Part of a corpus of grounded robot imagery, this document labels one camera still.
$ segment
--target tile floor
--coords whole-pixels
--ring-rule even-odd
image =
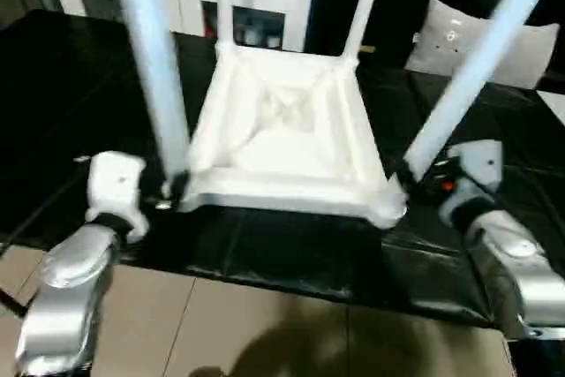
[[[25,302],[42,253],[12,247],[0,287]],[[0,377],[20,321],[0,310]],[[511,376],[493,330],[119,266],[94,377]]]

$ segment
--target cushion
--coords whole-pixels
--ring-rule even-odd
[[[452,75],[489,24],[430,0],[426,22],[406,69]],[[534,88],[546,71],[554,50],[559,24],[523,26],[490,81],[508,86]]]

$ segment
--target black tablecloth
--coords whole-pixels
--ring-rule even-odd
[[[176,35],[189,127],[215,66],[211,41]],[[0,240],[49,249],[83,222],[86,169],[102,150],[155,159],[123,26],[36,11],[0,33]],[[358,80],[386,172],[415,136],[446,79],[363,63]],[[565,264],[565,129],[534,92],[488,85],[451,142],[501,139],[501,193]],[[391,231],[361,219],[201,207],[151,215],[123,262],[351,304],[495,326],[460,236],[435,207],[412,203]]]

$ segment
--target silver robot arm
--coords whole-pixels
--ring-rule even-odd
[[[565,280],[535,237],[493,194],[502,176],[501,143],[479,140],[452,147],[458,162],[443,222],[464,234],[508,339],[565,339]]]
[[[42,263],[39,288],[19,337],[19,375],[69,375],[91,366],[118,248],[148,230],[138,207],[144,168],[140,158],[116,152],[93,158],[87,222]]]

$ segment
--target red light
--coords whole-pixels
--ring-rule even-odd
[[[453,184],[453,181],[444,181],[441,184],[441,188],[446,192],[451,192],[455,188],[455,186],[456,185]]]

